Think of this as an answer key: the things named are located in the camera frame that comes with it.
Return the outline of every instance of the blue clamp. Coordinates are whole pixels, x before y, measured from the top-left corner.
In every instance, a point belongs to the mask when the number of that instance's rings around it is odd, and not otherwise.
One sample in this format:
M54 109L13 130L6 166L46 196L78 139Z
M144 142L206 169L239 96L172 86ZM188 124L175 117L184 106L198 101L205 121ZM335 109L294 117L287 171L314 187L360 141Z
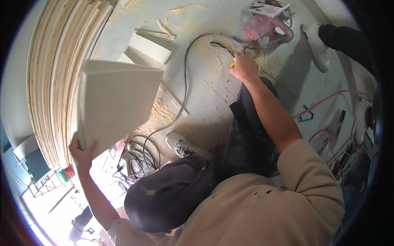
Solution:
M312 111L309 111L309 113L310 113L310 118L309 118L309 119L303 120L302 117L300 116L300 117L298 117L298 122L304 122L304 121L312 120L312 119L313 119L313 113L312 113Z

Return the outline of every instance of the stack of wooden strips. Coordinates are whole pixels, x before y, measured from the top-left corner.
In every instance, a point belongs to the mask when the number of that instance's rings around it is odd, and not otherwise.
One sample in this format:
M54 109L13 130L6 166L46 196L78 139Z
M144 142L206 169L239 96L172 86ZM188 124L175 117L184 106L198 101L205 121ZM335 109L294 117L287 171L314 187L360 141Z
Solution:
M27 93L48 166L71 163L71 114L82 63L112 6L104 0L48 0L30 47Z

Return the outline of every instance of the white shoe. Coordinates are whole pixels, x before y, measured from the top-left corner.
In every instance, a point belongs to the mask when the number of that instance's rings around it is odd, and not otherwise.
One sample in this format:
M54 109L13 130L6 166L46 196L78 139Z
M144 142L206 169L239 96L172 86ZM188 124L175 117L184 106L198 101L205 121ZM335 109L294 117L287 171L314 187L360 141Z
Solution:
M316 22L308 22L301 24L302 30L307 36L307 40L312 50L313 57L322 72L330 69L330 59L328 57L328 47L319 38L319 24Z
M200 155L212 161L214 155L206 149L193 145L184 135L170 132L165 137L168 146L181 158L190 154Z

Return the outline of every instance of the beige sweatshirt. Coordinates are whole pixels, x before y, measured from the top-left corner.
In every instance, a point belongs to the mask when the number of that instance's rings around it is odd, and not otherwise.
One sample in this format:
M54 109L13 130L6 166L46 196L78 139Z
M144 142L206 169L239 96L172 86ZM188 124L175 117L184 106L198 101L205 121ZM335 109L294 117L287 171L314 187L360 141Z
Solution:
M257 174L222 181L173 236L159 239L117 219L116 246L329 245L342 217L342 191L323 159L299 139L278 160L287 190Z

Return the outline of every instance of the black pants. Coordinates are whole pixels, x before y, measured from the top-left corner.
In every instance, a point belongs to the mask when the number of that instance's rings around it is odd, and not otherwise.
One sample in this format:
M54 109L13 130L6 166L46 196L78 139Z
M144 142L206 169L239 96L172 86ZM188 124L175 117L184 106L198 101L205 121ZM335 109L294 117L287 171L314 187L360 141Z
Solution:
M336 27L328 24L321 25L318 34L326 46L342 51L345 55L360 63L371 74L374 74L371 59L368 55L368 44L360 31L347 26Z
M276 95L272 83L262 82ZM125 210L130 221L145 232L168 231L183 224L216 185L233 175L271 176L279 154L258 118L252 97L241 85L223 158L214 163L189 155L141 178L129 188Z

